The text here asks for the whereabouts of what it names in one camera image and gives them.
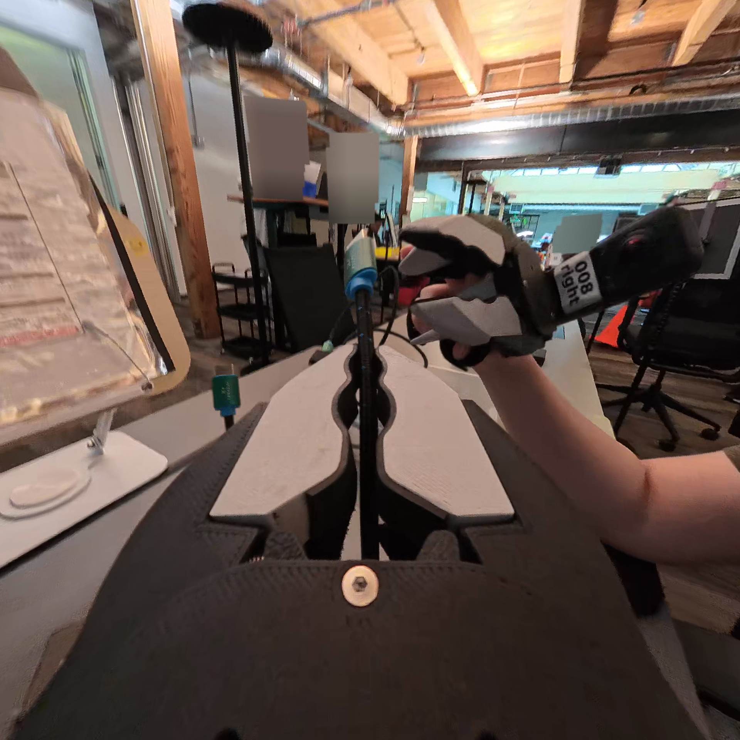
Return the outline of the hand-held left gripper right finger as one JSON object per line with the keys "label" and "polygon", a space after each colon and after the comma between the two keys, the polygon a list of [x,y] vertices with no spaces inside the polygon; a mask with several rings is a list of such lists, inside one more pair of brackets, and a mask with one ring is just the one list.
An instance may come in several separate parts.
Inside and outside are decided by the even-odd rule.
{"label": "hand-held left gripper right finger", "polygon": [[471,419],[465,397],[387,346],[380,361],[377,441],[380,544],[413,560],[428,536],[507,525],[516,512]]}

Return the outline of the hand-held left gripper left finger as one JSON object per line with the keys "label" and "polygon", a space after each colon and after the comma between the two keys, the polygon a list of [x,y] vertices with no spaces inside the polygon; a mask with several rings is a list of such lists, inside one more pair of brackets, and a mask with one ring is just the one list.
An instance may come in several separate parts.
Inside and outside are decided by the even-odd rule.
{"label": "hand-held left gripper left finger", "polygon": [[356,345],[336,348],[266,405],[209,519],[295,536],[313,560],[340,560],[356,512]]}

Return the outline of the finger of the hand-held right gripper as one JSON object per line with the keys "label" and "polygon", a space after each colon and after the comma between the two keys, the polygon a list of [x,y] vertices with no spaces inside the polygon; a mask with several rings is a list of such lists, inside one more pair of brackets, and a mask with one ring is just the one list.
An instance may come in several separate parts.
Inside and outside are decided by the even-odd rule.
{"label": "finger of the hand-held right gripper", "polygon": [[511,300],[498,293],[492,276],[457,295],[417,301],[410,314],[426,329],[412,340],[415,345],[450,340],[482,346],[491,339],[523,336],[520,315]]}
{"label": "finger of the hand-held right gripper", "polygon": [[400,241],[411,250],[400,259],[404,277],[485,277],[503,266],[507,249],[495,219],[472,215],[426,217],[403,227]]}

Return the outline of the person's right hand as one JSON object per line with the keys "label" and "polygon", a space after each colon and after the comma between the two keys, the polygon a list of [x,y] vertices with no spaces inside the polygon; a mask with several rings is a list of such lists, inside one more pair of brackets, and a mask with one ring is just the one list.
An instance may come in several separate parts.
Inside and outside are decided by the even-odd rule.
{"label": "person's right hand", "polygon": [[[542,268],[530,246],[516,238],[504,237],[504,240],[507,256],[503,266],[485,277],[492,276],[498,293],[513,303],[522,320],[523,336],[491,339],[482,346],[450,340],[438,343],[449,363],[472,369],[494,399],[506,397],[523,402],[525,397],[542,395],[548,384],[533,354],[544,347],[553,332],[552,287],[550,274]],[[469,274],[463,279],[429,278],[430,286],[422,289],[417,301],[457,295],[485,277]],[[410,320],[416,338],[425,328],[420,321]]]}

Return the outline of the orange traffic cone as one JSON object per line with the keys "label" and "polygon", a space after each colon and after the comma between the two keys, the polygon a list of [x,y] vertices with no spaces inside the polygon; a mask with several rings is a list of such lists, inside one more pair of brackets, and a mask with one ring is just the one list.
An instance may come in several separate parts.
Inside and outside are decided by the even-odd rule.
{"label": "orange traffic cone", "polygon": [[604,328],[599,329],[599,333],[595,338],[595,343],[610,347],[613,349],[619,349],[619,334],[620,328],[624,322],[627,314],[629,303],[625,303],[623,306],[616,310],[615,315],[609,320]]}

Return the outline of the black office chair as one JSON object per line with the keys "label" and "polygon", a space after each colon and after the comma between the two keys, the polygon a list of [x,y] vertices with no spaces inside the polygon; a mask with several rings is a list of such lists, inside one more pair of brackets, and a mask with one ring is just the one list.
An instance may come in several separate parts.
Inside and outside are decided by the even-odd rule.
{"label": "black office chair", "polygon": [[675,451],[681,437],[670,411],[703,425],[700,436],[714,441],[721,425],[671,397],[663,390],[667,375],[738,384],[739,282],[695,277],[659,291],[641,324],[635,323],[640,300],[629,302],[619,332],[619,349],[631,358],[636,372],[629,385],[597,383],[597,389],[618,394],[602,407],[618,409],[615,437],[634,405],[655,412],[668,437],[657,442],[665,452]]}

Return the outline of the black rolling cart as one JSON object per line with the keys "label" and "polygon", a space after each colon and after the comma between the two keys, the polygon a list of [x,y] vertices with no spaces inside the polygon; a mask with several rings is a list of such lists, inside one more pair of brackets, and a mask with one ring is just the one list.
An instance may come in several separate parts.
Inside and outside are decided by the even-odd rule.
{"label": "black rolling cart", "polygon": [[221,352],[255,367],[266,365],[273,349],[269,273],[260,268],[259,274],[263,331],[258,325],[257,290],[252,270],[246,269],[239,273],[235,264],[227,262],[217,262],[211,266]]}

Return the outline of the black mesh chair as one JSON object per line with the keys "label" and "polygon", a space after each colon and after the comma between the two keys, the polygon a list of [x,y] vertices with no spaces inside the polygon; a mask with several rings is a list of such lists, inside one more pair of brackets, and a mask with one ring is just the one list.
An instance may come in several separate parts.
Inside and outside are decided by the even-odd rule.
{"label": "black mesh chair", "polygon": [[267,249],[265,258],[291,354],[322,345],[338,320],[348,322],[343,282],[329,244]]}

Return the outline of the wooden document stand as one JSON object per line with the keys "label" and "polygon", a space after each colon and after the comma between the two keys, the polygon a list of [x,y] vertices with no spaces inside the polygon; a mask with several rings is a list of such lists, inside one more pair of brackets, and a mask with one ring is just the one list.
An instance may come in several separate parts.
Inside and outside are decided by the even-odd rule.
{"label": "wooden document stand", "polygon": [[[4,49],[2,89],[55,106],[33,89]],[[111,426],[115,411],[121,405],[161,394],[180,384],[190,369],[190,349],[149,246],[134,224],[111,207],[102,194],[101,197],[119,234],[117,245],[121,247],[124,266],[134,273],[133,283],[141,291],[145,319],[152,334],[161,341],[169,370],[154,380],[147,392],[129,390],[107,399],[94,397],[67,410],[59,409],[47,416],[35,417],[19,427],[2,427],[1,414],[2,448],[57,429],[65,423],[78,422],[91,414],[96,421],[82,440],[2,472],[3,570],[151,483],[168,465],[162,454],[123,432],[112,431]]]}

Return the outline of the wooden top desk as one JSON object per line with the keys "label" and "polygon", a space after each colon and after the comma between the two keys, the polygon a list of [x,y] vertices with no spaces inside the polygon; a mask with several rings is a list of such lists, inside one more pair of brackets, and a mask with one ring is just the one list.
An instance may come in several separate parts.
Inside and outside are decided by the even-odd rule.
{"label": "wooden top desk", "polygon": [[319,246],[335,245],[335,226],[328,220],[328,200],[302,197],[300,200],[276,200],[255,198],[254,210],[266,212],[267,241],[270,247],[278,246],[278,234],[282,230],[314,233]]}

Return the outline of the printed instruction sheet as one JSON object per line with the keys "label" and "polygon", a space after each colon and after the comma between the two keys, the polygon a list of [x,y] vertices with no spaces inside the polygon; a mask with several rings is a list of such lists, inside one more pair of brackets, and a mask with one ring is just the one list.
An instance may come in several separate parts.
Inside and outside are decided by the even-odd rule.
{"label": "printed instruction sheet", "polygon": [[1,96],[2,427],[168,372],[66,114]]}

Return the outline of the silver ventilation duct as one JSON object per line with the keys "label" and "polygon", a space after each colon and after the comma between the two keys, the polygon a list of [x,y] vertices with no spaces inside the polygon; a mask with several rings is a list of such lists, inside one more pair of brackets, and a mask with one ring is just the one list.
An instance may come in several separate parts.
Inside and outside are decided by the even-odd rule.
{"label": "silver ventilation duct", "polygon": [[541,106],[518,108],[508,106],[513,104],[513,99],[501,99],[494,100],[481,109],[473,109],[473,113],[495,113],[495,116],[450,121],[432,121],[431,117],[389,118],[353,85],[347,87],[333,72],[320,75],[282,47],[273,47],[256,56],[243,55],[240,64],[245,68],[276,72],[298,87],[306,89],[311,97],[344,121],[363,126],[392,140],[413,136],[443,138],[488,134],[636,118],[726,112],[739,108],[739,94],[731,92],[712,96],[689,96],[671,101],[652,101],[643,96],[633,96],[622,104],[597,101],[597,105],[591,105],[590,101],[581,100],[580,105],[564,110],[545,110]]}

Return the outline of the wooden post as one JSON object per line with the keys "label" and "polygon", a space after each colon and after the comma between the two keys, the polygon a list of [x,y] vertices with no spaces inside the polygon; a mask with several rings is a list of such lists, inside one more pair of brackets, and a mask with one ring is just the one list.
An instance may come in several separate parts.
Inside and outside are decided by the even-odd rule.
{"label": "wooden post", "polygon": [[190,123],[170,2],[131,1],[164,157],[175,236],[197,338],[220,334]]}

